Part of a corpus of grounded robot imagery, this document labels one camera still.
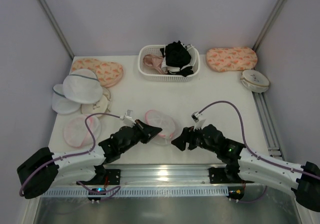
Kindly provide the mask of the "pink-trimmed mesh laundry bag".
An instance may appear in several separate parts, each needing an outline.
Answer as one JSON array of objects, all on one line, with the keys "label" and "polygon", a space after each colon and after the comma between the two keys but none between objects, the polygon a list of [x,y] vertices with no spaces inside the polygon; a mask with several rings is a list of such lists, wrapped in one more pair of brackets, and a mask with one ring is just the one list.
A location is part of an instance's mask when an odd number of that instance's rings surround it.
[{"label": "pink-trimmed mesh laundry bag", "polygon": [[169,115],[155,109],[148,110],[144,118],[149,126],[162,129],[151,142],[158,146],[169,145],[177,131],[175,120]]}]

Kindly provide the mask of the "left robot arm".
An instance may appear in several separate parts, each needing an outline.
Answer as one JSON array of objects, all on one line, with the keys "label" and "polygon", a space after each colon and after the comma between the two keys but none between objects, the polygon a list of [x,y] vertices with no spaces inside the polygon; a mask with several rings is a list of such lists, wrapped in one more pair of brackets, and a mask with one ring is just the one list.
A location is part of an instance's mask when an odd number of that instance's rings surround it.
[{"label": "left robot arm", "polygon": [[162,129],[139,119],[132,126],[123,126],[109,138],[95,143],[88,150],[54,153],[49,147],[40,148],[18,168],[21,184],[19,195],[33,199],[44,194],[53,184],[100,181],[103,166],[118,160],[138,143],[147,144]]}]

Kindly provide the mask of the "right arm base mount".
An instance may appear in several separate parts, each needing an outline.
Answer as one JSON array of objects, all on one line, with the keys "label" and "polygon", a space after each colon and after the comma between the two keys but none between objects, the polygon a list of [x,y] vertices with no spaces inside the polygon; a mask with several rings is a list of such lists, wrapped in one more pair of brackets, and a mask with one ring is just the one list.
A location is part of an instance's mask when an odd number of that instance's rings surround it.
[{"label": "right arm base mount", "polygon": [[210,167],[208,169],[211,184],[240,184],[242,179],[238,175],[239,169],[232,166]]}]

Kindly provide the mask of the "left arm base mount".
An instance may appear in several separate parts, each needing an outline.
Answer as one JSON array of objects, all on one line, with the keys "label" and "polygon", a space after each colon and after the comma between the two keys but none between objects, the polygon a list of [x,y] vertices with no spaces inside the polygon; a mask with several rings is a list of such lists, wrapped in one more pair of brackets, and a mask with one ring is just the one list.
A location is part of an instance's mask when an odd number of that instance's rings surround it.
[{"label": "left arm base mount", "polygon": [[121,180],[120,169],[96,169],[95,175],[89,181],[85,183],[87,185],[119,185]]}]

